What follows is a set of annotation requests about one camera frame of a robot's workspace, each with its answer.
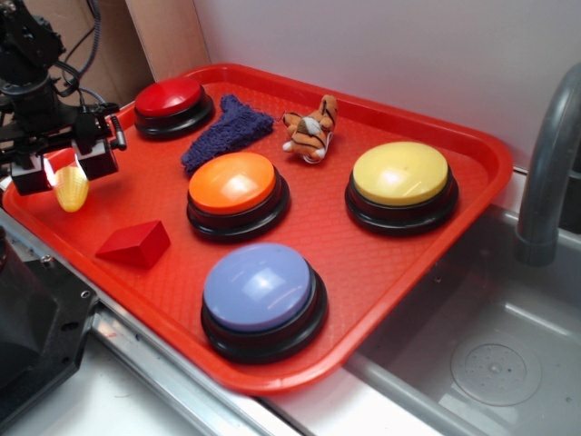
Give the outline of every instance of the blue button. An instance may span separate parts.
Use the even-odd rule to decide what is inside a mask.
[[[214,265],[203,300],[222,326],[264,332],[298,314],[310,290],[310,269],[300,254],[278,243],[255,243]]]

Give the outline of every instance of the sink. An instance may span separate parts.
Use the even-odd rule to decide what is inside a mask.
[[[447,435],[578,434],[581,240],[530,267],[516,225],[488,208],[346,368]]]

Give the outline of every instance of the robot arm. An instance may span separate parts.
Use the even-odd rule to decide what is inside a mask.
[[[59,61],[61,37],[42,17],[31,15],[23,0],[0,0],[0,164],[10,165],[22,195],[52,189],[44,154],[73,147],[89,180],[117,172],[113,149],[124,150],[121,126],[106,116],[117,104],[71,106],[61,97],[78,90],[80,75]],[[71,79],[59,91],[49,68],[64,69]],[[4,125],[5,114],[12,121]]]

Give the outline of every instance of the blue cloth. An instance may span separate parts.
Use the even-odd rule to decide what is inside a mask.
[[[214,157],[240,151],[272,133],[274,118],[252,110],[235,95],[224,95],[220,108],[220,119],[203,132],[182,156],[188,175]]]

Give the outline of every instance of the tiger plush toy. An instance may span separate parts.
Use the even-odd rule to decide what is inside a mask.
[[[324,95],[319,109],[307,116],[288,112],[282,117],[290,140],[282,146],[288,153],[296,153],[309,164],[318,164],[327,154],[329,142],[337,123],[337,100]]]

